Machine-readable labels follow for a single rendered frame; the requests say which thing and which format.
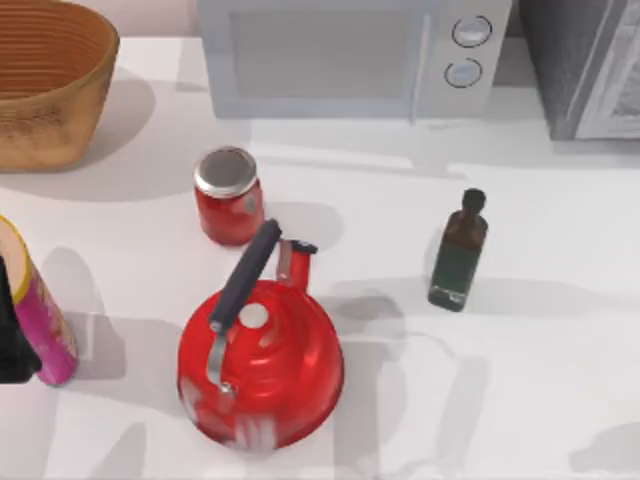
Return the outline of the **red jar with metal lid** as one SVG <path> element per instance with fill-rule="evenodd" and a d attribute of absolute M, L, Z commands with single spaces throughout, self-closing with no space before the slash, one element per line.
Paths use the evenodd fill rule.
<path fill-rule="evenodd" d="M 223 246 L 249 242 L 265 217 L 254 157 L 235 146 L 215 149 L 196 164 L 193 178 L 204 233 Z"/>

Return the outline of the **dark green bottle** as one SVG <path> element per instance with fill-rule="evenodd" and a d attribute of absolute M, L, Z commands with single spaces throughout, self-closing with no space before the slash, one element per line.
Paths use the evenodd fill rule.
<path fill-rule="evenodd" d="M 452 312 L 464 309 L 488 231 L 481 214 L 485 202 L 482 190 L 466 189 L 461 208 L 449 216 L 430 277 L 427 298 L 432 305 Z"/>

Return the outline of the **pale microwave oven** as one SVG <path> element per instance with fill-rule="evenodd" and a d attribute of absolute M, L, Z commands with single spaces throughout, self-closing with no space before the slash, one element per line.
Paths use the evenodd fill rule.
<path fill-rule="evenodd" d="M 215 114 L 227 119 L 424 119 L 480 115 L 512 0 L 197 0 Z M 462 48 L 455 23 L 484 16 L 492 34 Z M 478 61 L 455 89 L 446 67 Z"/>

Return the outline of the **microwave knob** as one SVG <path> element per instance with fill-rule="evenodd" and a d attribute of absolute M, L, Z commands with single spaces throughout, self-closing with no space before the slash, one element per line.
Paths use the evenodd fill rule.
<path fill-rule="evenodd" d="M 458 20 L 452 29 L 452 39 L 462 48 L 475 48 L 484 44 L 492 34 L 492 24 L 484 16 Z"/>
<path fill-rule="evenodd" d="M 482 65 L 472 58 L 450 63 L 444 71 L 446 83 L 455 89 L 472 87 L 480 81 L 482 76 Z"/>

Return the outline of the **pink and yellow can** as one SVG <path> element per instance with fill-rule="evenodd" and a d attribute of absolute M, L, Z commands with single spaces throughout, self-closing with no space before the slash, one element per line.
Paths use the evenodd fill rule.
<path fill-rule="evenodd" d="M 2 215 L 0 256 L 5 262 L 18 323 L 42 362 L 38 377 L 47 385 L 61 386 L 73 377 L 78 366 L 73 329 L 32 261 L 24 239 Z"/>

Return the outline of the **woven brown basket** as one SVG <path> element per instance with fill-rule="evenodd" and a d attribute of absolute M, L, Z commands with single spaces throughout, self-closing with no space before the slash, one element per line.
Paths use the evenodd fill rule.
<path fill-rule="evenodd" d="M 81 160 L 110 88 L 120 36 L 63 0 L 0 0 L 0 172 Z"/>

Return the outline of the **grey cabinet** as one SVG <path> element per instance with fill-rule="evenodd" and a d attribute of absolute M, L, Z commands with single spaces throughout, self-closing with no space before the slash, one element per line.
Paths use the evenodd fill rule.
<path fill-rule="evenodd" d="M 640 140 L 640 0 L 519 0 L 554 140 Z"/>

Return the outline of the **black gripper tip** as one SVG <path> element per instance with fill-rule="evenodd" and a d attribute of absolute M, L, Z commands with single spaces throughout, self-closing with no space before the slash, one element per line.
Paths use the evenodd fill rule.
<path fill-rule="evenodd" d="M 20 327 L 6 264 L 0 255 L 0 385 L 26 383 L 41 368 L 39 356 Z"/>

